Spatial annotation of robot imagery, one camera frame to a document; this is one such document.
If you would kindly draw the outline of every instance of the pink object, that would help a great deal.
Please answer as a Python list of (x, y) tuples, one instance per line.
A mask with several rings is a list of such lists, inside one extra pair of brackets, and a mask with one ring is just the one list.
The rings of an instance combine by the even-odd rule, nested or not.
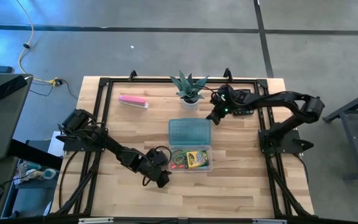
[(142, 108), (149, 107), (149, 104), (146, 103), (145, 98), (136, 97), (136, 96), (125, 96), (125, 95), (119, 96), (118, 101), (120, 101), (120, 103), (124, 103), (124, 104), (131, 105), (131, 106), (138, 106), (138, 107), (142, 107)]

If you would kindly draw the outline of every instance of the concrete floor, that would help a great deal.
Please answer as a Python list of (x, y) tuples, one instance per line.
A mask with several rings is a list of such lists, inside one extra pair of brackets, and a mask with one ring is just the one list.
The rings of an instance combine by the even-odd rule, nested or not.
[[(358, 0), (260, 0), (266, 29), (358, 30)], [(22, 0), (35, 24), (111, 27), (258, 28), (252, 0)], [(15, 1), (0, 0), (0, 24), (28, 24)], [(29, 31), (0, 30), (0, 65), (20, 72), (17, 58)], [(267, 35), (274, 77), (287, 90), (319, 95), (323, 116), (358, 96), (358, 35)], [(66, 79), (78, 94), (85, 75), (267, 77), (259, 34), (54, 32), (35, 33), (23, 60), (29, 73)], [(31, 89), (47, 92), (44, 86)], [(47, 139), (75, 107), (65, 86), (49, 97), (29, 94), (15, 138)], [(305, 153), (315, 213), (358, 221), (358, 181), (342, 177), (356, 162), (339, 121), (299, 128), (315, 143)]]

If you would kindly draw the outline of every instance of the wooden table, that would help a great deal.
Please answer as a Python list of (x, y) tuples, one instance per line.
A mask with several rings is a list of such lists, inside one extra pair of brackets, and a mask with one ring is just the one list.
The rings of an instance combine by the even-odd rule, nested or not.
[[(84, 77), (77, 108), (93, 111), (100, 77)], [(207, 84), (217, 88), (220, 84)], [(234, 88), (252, 85), (233, 84)], [(281, 78), (268, 79), (270, 93), (285, 90)], [(202, 90), (205, 100), (197, 111), (184, 111), (177, 88), (172, 83), (115, 83), (109, 106), (109, 135), (124, 146), (146, 153), (151, 147), (168, 146), (168, 121), (176, 118), (205, 118), (213, 109), (210, 91)], [(141, 96), (149, 108), (136, 108), (118, 102), (119, 95)], [(102, 96), (101, 120), (106, 91)], [(273, 108), (276, 122), (287, 119), (286, 108)], [(272, 218), (272, 199), (265, 159), (260, 152), (257, 113), (245, 118), (227, 116), (219, 126), (213, 125), (211, 147), (214, 169), (210, 173), (174, 173), (169, 183), (159, 189), (155, 182), (142, 186), (141, 174), (121, 166), (108, 151), (101, 156), (92, 216), (111, 217), (193, 217), (193, 218)], [(63, 160), (62, 170), (70, 154)], [(304, 208), (313, 213), (308, 184), (302, 163), (293, 155), (283, 154), (287, 184)], [(63, 181), (63, 203), (78, 185), (84, 152), (70, 163)], [(52, 211), (58, 210), (58, 187)], [(85, 207), (88, 189), (81, 210)], [(284, 212), (282, 193), (278, 190), (280, 208)]]

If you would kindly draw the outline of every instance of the white pot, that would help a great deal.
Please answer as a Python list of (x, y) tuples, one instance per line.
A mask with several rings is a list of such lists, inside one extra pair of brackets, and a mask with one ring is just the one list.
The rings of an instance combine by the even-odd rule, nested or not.
[(196, 103), (187, 103), (184, 99), (180, 99), (180, 102), (181, 102), (181, 106), (185, 110), (197, 110), (198, 109), (198, 104), (199, 104), (200, 101), (197, 100)]

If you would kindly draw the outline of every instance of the succulent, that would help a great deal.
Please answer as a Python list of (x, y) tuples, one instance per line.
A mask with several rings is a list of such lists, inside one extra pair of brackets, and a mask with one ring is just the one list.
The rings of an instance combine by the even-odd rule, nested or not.
[(205, 86), (207, 78), (209, 76), (198, 80), (196, 83), (193, 83), (193, 77), (191, 76), (191, 74), (186, 79), (183, 72), (179, 71), (179, 77), (179, 80), (175, 77), (170, 78), (173, 84), (178, 87), (179, 92), (177, 92), (177, 95), (180, 96), (181, 99), (192, 103), (197, 102), (197, 100), (199, 99), (204, 99), (204, 97), (202, 95), (199, 95), (198, 92)]

